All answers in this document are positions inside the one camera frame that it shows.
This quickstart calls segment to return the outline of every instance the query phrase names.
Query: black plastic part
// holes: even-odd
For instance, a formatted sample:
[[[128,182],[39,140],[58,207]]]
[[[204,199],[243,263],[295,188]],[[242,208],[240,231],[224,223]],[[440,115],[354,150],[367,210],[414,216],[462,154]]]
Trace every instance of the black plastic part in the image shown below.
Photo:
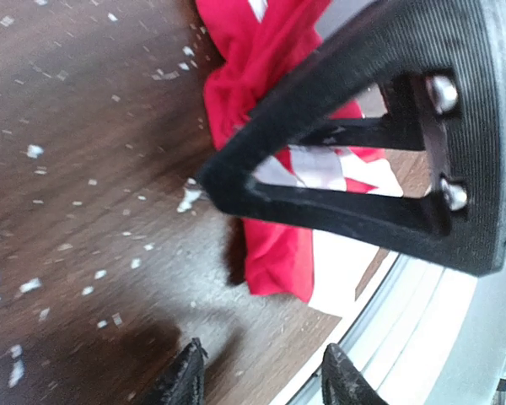
[[[326,348],[321,370],[325,405],[388,405],[338,345]]]
[[[434,74],[449,75],[459,93],[457,107],[443,116],[425,90],[424,78]],[[370,132],[372,121],[359,129],[351,121],[351,135],[338,142],[425,146],[428,196],[362,196],[255,180],[255,168],[286,145],[322,143],[327,128],[345,127],[327,117],[371,83],[386,84],[389,124],[377,121]],[[401,131],[402,122],[411,129]],[[442,176],[464,186],[465,209],[450,212]],[[498,271],[506,246],[506,0],[374,3],[282,80],[197,179],[225,213],[328,230],[475,275]]]
[[[201,341],[194,338],[139,405],[203,405],[204,357]]]

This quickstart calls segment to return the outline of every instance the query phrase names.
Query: silver screw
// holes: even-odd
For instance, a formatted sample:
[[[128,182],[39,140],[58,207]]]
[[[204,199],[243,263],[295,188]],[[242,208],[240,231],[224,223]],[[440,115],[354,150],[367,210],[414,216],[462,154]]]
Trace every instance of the silver screw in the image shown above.
[[[465,189],[458,184],[451,184],[446,179],[440,179],[440,188],[444,194],[444,200],[450,211],[459,211],[466,207],[469,197]]]
[[[425,79],[429,98],[438,114],[452,111],[459,101],[457,88],[451,78],[432,76]]]

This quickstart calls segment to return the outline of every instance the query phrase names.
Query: red and white cloth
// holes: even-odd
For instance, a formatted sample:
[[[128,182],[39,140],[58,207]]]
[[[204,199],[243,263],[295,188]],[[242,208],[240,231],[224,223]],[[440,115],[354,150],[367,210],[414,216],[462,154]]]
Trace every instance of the red and white cloth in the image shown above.
[[[315,23],[330,0],[196,0],[226,63],[210,75],[204,99],[213,142],[221,149],[248,113],[320,43]],[[362,118],[356,101],[334,118]],[[254,174],[271,184],[372,192],[402,190],[385,153],[371,148],[288,147]],[[327,232],[244,219],[245,278],[252,294],[290,293],[343,316],[378,248]]]

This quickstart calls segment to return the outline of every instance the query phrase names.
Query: red cloth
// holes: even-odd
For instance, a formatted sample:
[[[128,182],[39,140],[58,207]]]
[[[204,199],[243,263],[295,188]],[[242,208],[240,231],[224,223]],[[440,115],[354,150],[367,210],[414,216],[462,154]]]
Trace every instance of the red cloth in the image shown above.
[[[248,112],[269,89],[320,43],[315,22],[330,0],[270,1],[259,22],[247,0],[196,0],[207,30],[226,63],[206,82],[204,100],[213,142],[221,149],[248,121]],[[335,118],[361,118],[353,101]],[[356,148],[366,161],[383,157],[378,149]],[[278,156],[290,171],[290,159]],[[351,183],[352,192],[371,187]],[[312,234],[281,224],[244,219],[245,277],[252,294],[291,293],[308,302],[314,288]]]

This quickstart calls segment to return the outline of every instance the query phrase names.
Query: dark wood tabletop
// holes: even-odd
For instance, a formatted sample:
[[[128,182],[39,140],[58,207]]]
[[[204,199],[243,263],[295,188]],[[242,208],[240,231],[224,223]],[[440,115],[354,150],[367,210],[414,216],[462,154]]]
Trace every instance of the dark wood tabletop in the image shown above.
[[[199,337],[207,403],[262,405],[338,322],[250,296],[240,223],[176,212],[214,153],[201,27],[193,1],[0,2],[0,404],[134,403]]]

